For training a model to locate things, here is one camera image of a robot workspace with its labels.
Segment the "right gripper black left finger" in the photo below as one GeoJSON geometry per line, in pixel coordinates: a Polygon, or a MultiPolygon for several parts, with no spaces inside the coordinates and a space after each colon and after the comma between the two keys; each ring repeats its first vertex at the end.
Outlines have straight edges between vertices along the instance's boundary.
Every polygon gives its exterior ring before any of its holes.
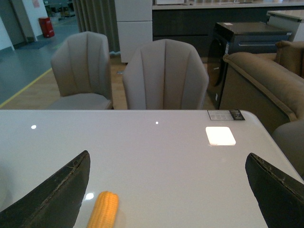
{"type": "Polygon", "coordinates": [[[72,228],[82,205],[90,173],[83,151],[0,213],[2,228],[72,228]]]}

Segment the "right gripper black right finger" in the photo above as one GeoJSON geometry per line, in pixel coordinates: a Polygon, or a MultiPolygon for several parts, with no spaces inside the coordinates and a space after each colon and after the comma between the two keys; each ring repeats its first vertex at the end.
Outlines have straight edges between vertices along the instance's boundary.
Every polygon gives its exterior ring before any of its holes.
{"type": "Polygon", "coordinates": [[[245,170],[251,190],[269,228],[304,226],[304,185],[254,153],[245,170]]]}

